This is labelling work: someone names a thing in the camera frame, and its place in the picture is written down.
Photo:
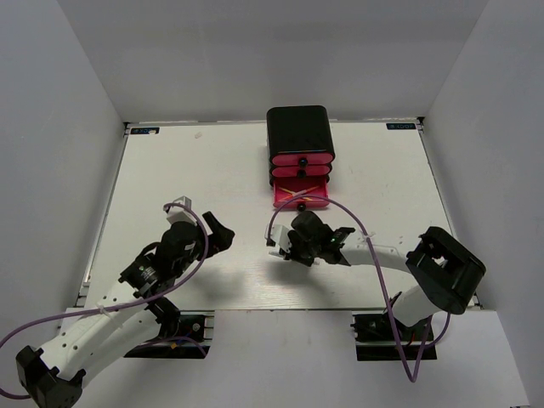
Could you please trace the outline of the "black pink drawer organizer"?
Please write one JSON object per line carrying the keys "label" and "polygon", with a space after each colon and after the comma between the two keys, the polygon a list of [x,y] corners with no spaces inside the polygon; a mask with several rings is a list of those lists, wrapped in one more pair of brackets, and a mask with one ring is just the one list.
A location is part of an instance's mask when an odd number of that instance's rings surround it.
{"label": "black pink drawer organizer", "polygon": [[322,105],[278,106],[267,111],[269,184],[274,206],[327,207],[327,185],[336,154]]}

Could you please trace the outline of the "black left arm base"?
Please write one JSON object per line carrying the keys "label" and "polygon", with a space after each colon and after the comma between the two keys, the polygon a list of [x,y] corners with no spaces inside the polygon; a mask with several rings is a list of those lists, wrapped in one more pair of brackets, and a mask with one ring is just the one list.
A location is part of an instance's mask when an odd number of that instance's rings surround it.
{"label": "black left arm base", "polygon": [[203,360],[209,352],[214,328],[211,311],[187,312],[162,297],[143,309],[151,318],[151,337],[128,351],[125,358]]}

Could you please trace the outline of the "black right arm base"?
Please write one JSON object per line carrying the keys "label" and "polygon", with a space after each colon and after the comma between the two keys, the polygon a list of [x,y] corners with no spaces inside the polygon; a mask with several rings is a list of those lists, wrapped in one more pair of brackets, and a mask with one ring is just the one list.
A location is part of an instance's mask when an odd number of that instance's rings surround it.
{"label": "black right arm base", "polygon": [[[426,321],[412,327],[397,322],[400,345],[407,361],[416,361],[424,338]],[[401,361],[389,318],[384,313],[354,314],[351,323],[354,332],[356,358],[359,362]]]}

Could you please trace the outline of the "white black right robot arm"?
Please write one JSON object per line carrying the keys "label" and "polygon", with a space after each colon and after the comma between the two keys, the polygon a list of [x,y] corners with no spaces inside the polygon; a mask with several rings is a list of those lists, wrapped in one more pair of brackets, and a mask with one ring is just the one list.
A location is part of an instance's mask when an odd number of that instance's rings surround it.
{"label": "white black right robot arm", "polygon": [[413,276],[416,286],[401,292],[383,318],[385,332],[396,339],[440,311],[464,314],[486,273],[482,261],[438,226],[428,227],[407,253],[371,245],[369,236],[353,227],[332,229],[310,211],[299,213],[289,228],[275,226],[271,238],[279,241],[281,257],[306,266],[318,258],[346,267],[378,265]]}

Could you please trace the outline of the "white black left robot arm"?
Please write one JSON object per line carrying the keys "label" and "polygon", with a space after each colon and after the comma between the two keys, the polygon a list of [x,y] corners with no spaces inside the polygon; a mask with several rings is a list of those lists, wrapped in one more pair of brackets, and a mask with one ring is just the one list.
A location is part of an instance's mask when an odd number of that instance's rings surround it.
{"label": "white black left robot arm", "polygon": [[164,296],[193,263],[202,263],[232,245],[233,230],[211,212],[202,222],[179,206],[167,209],[169,229],[145,246],[99,300],[38,348],[15,357],[21,386],[39,407],[72,407],[91,379],[146,342],[164,342],[190,333],[180,310]]}

